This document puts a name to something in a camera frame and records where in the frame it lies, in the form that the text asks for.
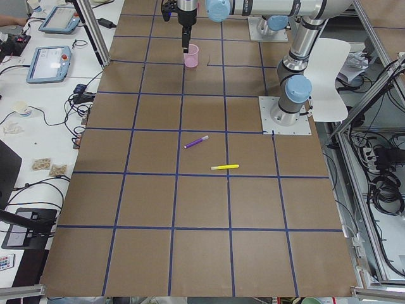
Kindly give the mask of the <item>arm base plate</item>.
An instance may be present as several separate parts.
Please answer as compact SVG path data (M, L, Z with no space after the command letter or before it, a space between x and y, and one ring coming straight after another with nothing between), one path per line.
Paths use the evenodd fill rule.
M286 28L288 24L288 17L282 15L249 17L250 40L256 42L287 42Z
M310 136L309 118L302 106L299 112L289 114L282 111L278 104L279 97L260 96L259 109L262 133L264 135Z

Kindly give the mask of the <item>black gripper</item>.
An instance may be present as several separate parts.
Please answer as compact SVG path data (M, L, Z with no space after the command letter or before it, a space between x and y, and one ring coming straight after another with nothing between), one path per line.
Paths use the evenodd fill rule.
M197 21L197 0L177 0L178 22L182 27L183 53L189 52L192 26Z

